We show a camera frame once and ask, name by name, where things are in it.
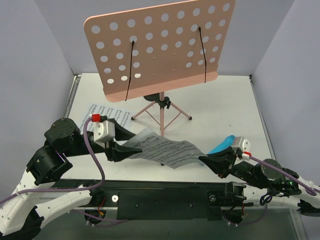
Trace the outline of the pink music stand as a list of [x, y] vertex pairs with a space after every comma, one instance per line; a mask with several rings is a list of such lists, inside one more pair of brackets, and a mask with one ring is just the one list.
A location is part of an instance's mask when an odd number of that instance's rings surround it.
[[186, 0], [87, 18], [105, 98], [120, 102], [214, 81], [233, 0]]

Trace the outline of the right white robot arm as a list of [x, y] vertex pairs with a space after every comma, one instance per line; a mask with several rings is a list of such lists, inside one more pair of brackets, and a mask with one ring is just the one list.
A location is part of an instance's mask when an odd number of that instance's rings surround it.
[[292, 202], [292, 208], [303, 216], [320, 216], [320, 187], [281, 167], [274, 159], [259, 160], [250, 152], [231, 146], [198, 159], [221, 179], [232, 175], [260, 189], [258, 200], [262, 206], [284, 199], [286, 205]]

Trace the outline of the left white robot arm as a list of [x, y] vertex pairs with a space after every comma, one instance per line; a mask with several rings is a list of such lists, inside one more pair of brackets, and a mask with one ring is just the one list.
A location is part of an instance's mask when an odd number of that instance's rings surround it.
[[81, 206], [97, 206], [104, 201], [102, 182], [85, 180], [75, 188], [60, 189], [61, 196], [40, 203], [45, 193], [55, 193], [54, 184], [72, 168], [69, 157], [91, 155], [100, 172], [96, 155], [120, 162], [141, 149], [120, 145], [134, 134], [113, 118], [93, 114], [87, 120], [94, 131], [79, 129], [70, 118], [56, 120], [44, 134], [45, 143], [28, 162], [19, 184], [0, 202], [0, 237], [3, 240], [31, 240], [52, 220]]

